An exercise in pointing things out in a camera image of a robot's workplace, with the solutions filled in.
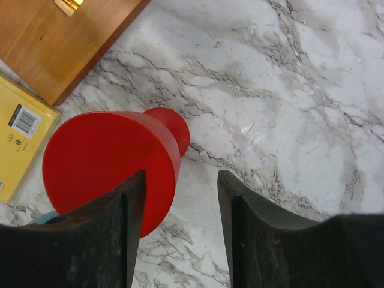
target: marble surface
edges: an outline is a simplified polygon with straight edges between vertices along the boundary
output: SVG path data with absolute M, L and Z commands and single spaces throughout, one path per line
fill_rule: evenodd
M 383 71 L 380 0 L 152 0 L 60 107 L 61 122 L 169 107 L 190 126 L 133 287 L 229 287 L 218 169 L 315 220 L 384 212 Z M 50 209 L 40 157 L 0 222 Z

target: wooden box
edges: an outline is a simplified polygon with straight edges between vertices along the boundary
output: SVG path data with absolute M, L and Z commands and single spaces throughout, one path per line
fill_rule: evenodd
M 53 0 L 0 2 L 0 58 L 59 105 L 149 0 L 83 0 L 71 17 Z

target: red object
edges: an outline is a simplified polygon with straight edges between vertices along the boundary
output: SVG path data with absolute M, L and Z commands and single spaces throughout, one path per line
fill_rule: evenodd
M 114 189 L 146 171 L 147 195 L 141 237 L 167 215 L 175 195 L 180 158 L 190 141 L 176 112 L 89 112 L 71 118 L 51 137 L 43 159 L 47 195 L 59 214 Z

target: barcode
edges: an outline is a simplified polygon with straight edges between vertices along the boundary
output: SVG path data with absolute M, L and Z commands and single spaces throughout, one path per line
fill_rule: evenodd
M 38 115 L 22 106 L 12 127 L 26 137 L 32 138 L 40 121 Z

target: yellow package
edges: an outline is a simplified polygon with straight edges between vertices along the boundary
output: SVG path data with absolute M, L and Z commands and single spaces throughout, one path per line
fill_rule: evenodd
M 0 201 L 16 193 L 60 115 L 0 75 Z

